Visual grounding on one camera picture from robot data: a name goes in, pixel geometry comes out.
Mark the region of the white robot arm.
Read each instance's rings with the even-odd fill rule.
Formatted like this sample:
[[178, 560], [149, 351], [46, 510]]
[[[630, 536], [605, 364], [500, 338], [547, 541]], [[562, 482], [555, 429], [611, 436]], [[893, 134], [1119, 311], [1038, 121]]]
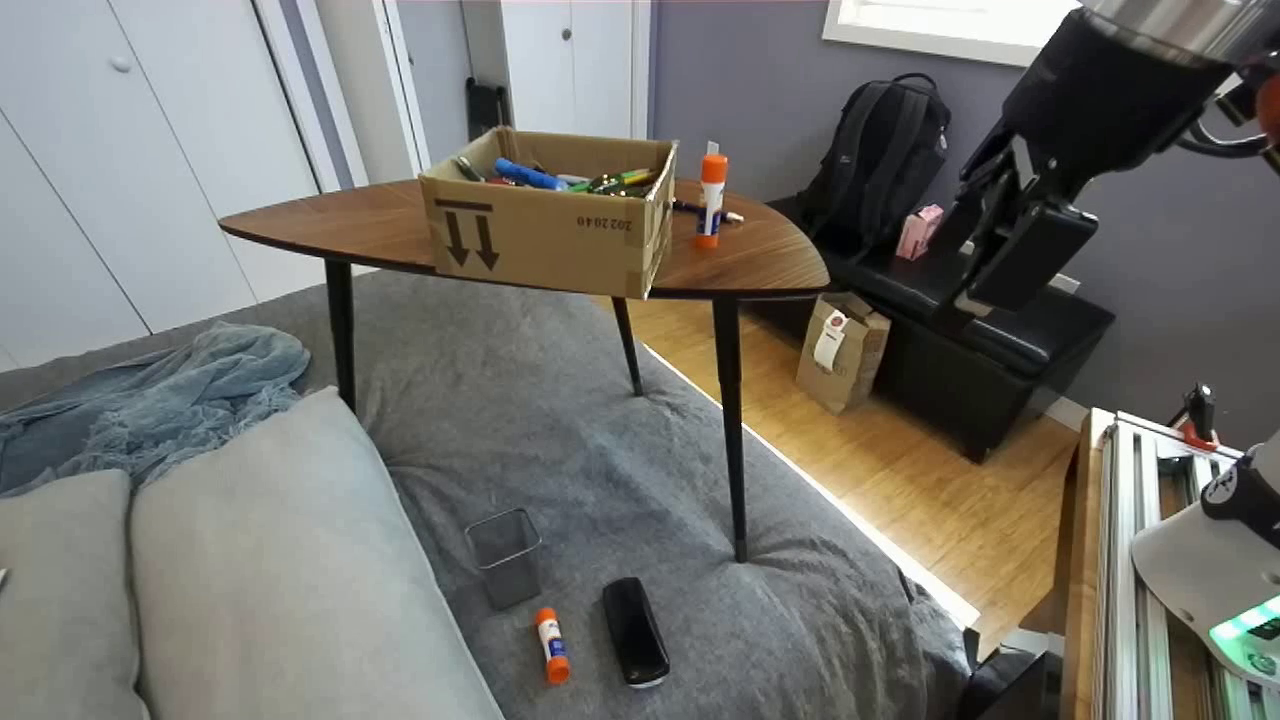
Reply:
[[1280, 0], [1079, 0], [1008, 92], [965, 168], [949, 240], [978, 311], [1034, 294], [1097, 233], [1091, 177], [1170, 142], [1275, 157]]

